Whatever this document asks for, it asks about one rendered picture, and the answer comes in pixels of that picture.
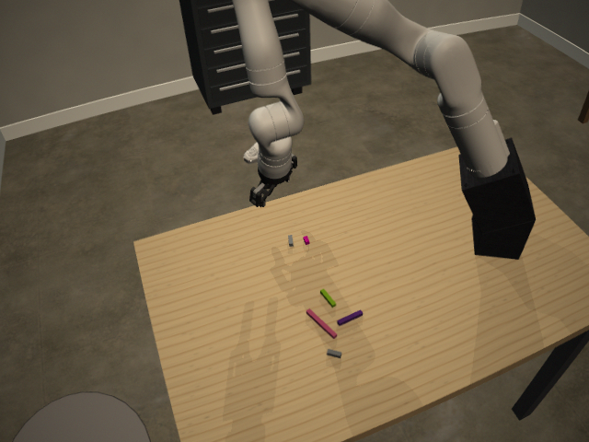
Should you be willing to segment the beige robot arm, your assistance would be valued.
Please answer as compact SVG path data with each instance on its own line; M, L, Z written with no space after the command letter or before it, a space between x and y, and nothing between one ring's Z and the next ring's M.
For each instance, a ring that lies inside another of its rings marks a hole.
M289 1L334 29L384 49L434 79L441 92L438 106L468 172L485 178L504 168L510 152L482 94L473 54L461 37L427 29L403 17L387 0ZM259 98L280 99L249 115L248 126L258 143L244 154L244 160L248 164L258 162L265 177L279 179L291 169L290 136L302 131L304 116L288 83L269 0L232 2L251 92Z

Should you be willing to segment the lime green rod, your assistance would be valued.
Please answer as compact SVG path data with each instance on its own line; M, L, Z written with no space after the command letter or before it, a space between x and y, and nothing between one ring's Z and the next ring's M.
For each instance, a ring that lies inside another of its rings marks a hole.
M336 307L335 301L330 297L330 295L326 292L324 288L320 290L320 294L327 300L327 302L331 305L332 308Z

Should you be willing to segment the pink rod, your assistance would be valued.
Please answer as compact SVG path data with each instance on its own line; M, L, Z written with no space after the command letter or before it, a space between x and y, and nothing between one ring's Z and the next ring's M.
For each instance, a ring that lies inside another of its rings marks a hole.
M316 323L318 324L331 338L335 339L337 337L337 333L332 330L321 318L319 318L311 309L306 311L306 314Z

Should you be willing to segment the purple rod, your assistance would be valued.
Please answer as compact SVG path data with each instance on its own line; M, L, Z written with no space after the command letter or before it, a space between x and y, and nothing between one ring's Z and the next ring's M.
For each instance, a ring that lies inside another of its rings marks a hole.
M354 312L351 315L348 315L348 316L346 316L346 317L344 317L344 318L342 318L340 320L337 320L337 323L338 323L339 326L341 326L341 325L343 325L343 324L345 324L345 323L347 323L347 322L349 322L351 320L355 320L355 319L357 319L357 318L359 318L361 316L363 316L363 312L361 310L358 310L358 311Z

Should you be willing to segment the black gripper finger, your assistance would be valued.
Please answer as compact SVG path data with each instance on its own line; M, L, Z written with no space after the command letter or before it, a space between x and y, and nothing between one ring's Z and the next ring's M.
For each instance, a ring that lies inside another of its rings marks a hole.
M292 169L295 169L297 167L297 157L295 155L292 154L292 165L291 165L291 173L290 176L292 174ZM290 180L290 176L289 178L286 180L286 182L288 182Z
M267 196L271 195L273 189L278 185L278 184L273 184L269 191L263 189L265 184L261 184L258 185L257 189L255 187L252 187L250 190L250 196L249 196L249 201L252 202L255 206L257 207L264 207L265 206L265 200L267 198ZM262 193L264 194L264 196L262 197ZM256 201L256 202L255 202Z

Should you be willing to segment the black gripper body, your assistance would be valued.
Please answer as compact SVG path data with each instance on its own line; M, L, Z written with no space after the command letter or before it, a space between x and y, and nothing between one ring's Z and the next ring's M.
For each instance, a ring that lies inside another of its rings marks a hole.
M289 176L290 176L291 170L284 177L279 178L279 179L270 179L270 178L265 177L264 175L262 175L260 173L259 168L258 168L258 173L260 175L260 185L262 183L265 184L264 187L263 187L263 189L266 190L266 189L270 189L270 187L273 184L280 184L280 183L283 183L284 181L286 181L289 178Z

